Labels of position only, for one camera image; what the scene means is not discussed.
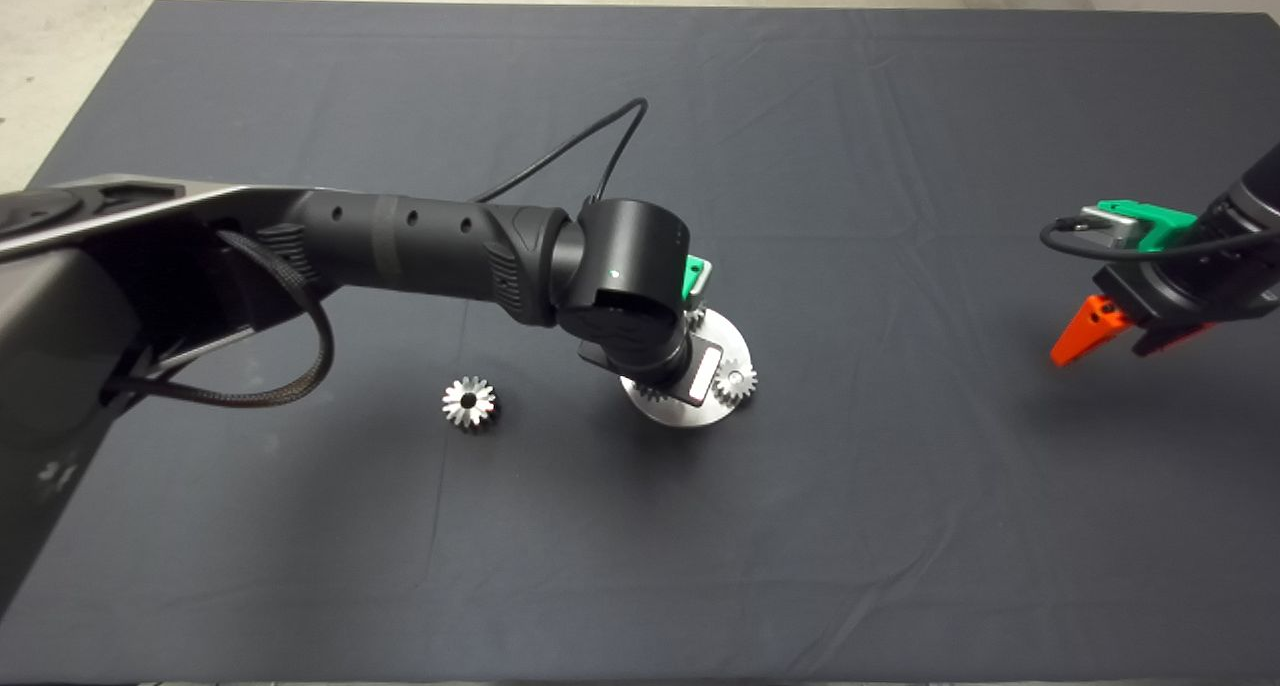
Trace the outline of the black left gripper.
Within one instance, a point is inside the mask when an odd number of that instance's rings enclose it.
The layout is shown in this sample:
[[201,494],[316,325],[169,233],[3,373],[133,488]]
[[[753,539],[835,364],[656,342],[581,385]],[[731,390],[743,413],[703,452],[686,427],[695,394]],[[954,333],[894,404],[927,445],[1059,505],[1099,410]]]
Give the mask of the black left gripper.
[[623,349],[581,340],[579,357],[639,387],[650,398],[701,407],[710,395],[723,349],[692,334],[676,334],[654,347]]

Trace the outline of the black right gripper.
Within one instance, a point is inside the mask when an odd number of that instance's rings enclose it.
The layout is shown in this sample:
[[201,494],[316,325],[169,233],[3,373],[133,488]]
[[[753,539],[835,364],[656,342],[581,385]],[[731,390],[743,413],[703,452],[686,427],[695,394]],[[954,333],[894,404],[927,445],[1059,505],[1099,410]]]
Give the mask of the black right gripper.
[[1243,247],[1167,256],[1171,250],[1199,248],[1211,241],[1239,241],[1251,234],[1190,229],[1169,250],[1143,253],[1140,259],[1126,257],[1124,250],[1101,250],[1098,259],[1105,267],[1094,282],[1103,294],[1083,299],[1050,349],[1051,362],[1068,367],[1135,325],[1142,335],[1132,353],[1146,358],[1201,335],[1213,323],[1258,320],[1276,312],[1277,230],[1261,230]]

